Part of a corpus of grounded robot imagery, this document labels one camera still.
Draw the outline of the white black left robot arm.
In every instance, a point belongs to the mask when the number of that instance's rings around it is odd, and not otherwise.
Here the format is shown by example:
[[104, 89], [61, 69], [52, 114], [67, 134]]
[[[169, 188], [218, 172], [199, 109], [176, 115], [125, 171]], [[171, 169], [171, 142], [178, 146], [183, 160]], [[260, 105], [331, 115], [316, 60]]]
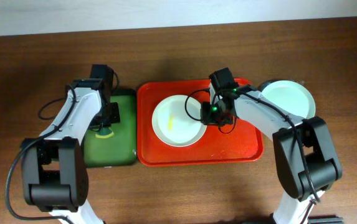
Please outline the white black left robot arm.
[[21, 144], [23, 194], [27, 204], [62, 223], [101, 223], [90, 206], [81, 143], [91, 124], [111, 113], [110, 85], [101, 78], [74, 80], [51, 125]]

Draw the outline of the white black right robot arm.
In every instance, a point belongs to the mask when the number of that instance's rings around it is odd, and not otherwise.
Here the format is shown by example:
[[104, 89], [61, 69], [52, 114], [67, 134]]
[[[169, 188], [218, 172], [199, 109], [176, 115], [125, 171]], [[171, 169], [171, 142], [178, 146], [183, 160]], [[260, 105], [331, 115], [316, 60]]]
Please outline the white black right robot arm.
[[309, 217], [320, 197], [343, 175], [325, 121], [285, 111], [251, 85], [215, 89], [202, 105], [206, 125], [224, 125], [233, 116], [255, 126], [274, 145], [277, 175], [284, 193], [273, 223], [313, 223]]

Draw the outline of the yellow green scrub sponge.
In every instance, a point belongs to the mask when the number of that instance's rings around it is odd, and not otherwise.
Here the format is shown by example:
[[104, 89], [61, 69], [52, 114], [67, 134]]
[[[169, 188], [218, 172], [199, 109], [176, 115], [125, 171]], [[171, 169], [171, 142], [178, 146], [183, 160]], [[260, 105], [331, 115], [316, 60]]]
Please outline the yellow green scrub sponge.
[[99, 139], [107, 139], [114, 135], [114, 132], [111, 129], [101, 129], [96, 132], [95, 137]]

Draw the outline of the cream round plate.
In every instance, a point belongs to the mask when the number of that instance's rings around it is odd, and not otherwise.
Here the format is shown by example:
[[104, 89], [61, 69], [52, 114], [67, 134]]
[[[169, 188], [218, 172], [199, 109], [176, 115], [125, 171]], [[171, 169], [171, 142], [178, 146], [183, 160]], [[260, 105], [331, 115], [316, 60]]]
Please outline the cream round plate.
[[206, 132], [200, 122], [201, 104], [186, 95], [169, 96], [158, 103], [151, 124], [157, 138], [173, 147], [186, 147], [198, 142]]

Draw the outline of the light green round plate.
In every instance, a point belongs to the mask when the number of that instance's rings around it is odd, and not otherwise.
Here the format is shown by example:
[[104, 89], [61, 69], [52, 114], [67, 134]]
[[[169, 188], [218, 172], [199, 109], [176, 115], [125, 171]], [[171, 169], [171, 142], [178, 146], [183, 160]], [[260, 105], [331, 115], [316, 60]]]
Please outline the light green round plate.
[[312, 94], [300, 83], [290, 80], [268, 80], [259, 85], [263, 96], [285, 111], [309, 119], [315, 116]]

